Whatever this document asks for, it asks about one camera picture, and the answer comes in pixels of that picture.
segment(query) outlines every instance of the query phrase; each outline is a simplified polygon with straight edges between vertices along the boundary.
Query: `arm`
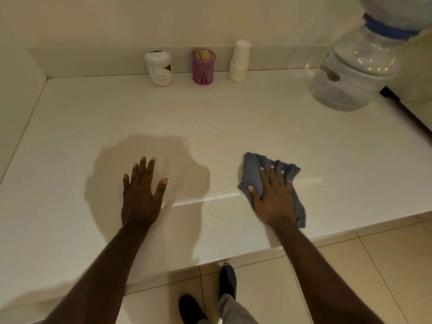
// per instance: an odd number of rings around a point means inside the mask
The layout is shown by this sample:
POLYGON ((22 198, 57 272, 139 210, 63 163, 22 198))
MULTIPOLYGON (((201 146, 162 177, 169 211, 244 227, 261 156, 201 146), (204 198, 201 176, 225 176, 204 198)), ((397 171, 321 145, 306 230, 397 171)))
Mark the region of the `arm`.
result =
POLYGON ((295 226, 293 184, 285 187, 284 172, 276 178, 270 167, 269 179, 260 169, 264 184, 262 199, 252 186, 256 213, 275 232, 291 261, 315 324, 383 324, 341 279, 315 246, 295 226))
POLYGON ((155 160, 134 164, 123 176, 123 227, 74 285, 44 324, 115 324, 127 277, 147 231, 159 216, 167 178, 151 193, 155 160))

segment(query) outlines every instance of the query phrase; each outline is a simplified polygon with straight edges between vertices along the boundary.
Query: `blue cloth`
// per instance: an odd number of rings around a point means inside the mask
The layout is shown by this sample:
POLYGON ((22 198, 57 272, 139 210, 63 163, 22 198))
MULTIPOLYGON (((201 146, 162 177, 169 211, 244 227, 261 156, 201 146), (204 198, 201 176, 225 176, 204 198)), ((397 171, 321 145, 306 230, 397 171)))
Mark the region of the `blue cloth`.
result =
MULTIPOLYGON (((257 153, 248 152, 245 154, 245 161, 243 163, 243 177, 241 179, 241 183, 238 185, 238 188, 242 190, 251 206, 254 206, 254 201, 252 200, 251 193, 248 190, 248 186, 252 185, 254 189, 258 192, 260 197, 263 196, 263 183, 261 180, 261 176, 259 173, 260 167, 264 168, 266 173, 266 177, 269 177, 270 165, 274 165, 274 170, 276 171, 276 177, 279 179, 280 171, 285 172, 285 184, 288 187, 288 182, 292 181, 294 177, 299 173, 300 168, 294 164, 286 164, 279 160, 273 161, 268 159, 266 156, 259 155, 257 153)), ((296 223, 297 227, 303 229, 306 227, 306 212, 302 203, 295 192, 295 189, 292 192, 292 196, 294 198, 294 206, 296 212, 296 223)))

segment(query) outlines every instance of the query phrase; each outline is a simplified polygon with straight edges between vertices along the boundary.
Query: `trouser leg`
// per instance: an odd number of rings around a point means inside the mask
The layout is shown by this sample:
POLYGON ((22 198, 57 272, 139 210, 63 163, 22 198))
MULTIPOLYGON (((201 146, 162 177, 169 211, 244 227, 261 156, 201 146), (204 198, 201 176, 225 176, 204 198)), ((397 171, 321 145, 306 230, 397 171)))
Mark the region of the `trouser leg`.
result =
POLYGON ((219 300, 218 308, 223 324, 258 324, 251 313, 227 293, 219 300))

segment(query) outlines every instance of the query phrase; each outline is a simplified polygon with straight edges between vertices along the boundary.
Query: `foot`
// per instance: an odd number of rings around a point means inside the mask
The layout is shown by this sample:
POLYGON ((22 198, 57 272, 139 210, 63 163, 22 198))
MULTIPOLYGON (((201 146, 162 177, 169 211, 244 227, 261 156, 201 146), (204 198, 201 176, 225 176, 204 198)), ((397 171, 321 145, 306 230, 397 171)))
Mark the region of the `foot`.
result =
POLYGON ((234 268, 229 263, 225 263, 219 273, 219 299, 227 293, 235 300, 236 292, 237 278, 235 277, 234 268))
POLYGON ((191 295, 182 295, 180 297, 178 309, 184 324, 197 324, 202 319, 207 319, 200 305, 191 295))

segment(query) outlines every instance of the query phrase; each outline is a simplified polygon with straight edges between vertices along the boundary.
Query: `purple container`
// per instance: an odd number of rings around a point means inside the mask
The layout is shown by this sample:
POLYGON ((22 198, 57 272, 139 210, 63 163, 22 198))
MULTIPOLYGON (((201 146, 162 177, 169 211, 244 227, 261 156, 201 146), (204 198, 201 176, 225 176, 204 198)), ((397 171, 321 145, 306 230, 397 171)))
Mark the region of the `purple container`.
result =
POLYGON ((208 51, 214 56, 210 61, 197 60, 193 57, 194 53, 192 53, 192 79, 198 85, 209 85, 213 82, 216 54, 213 51, 208 51))

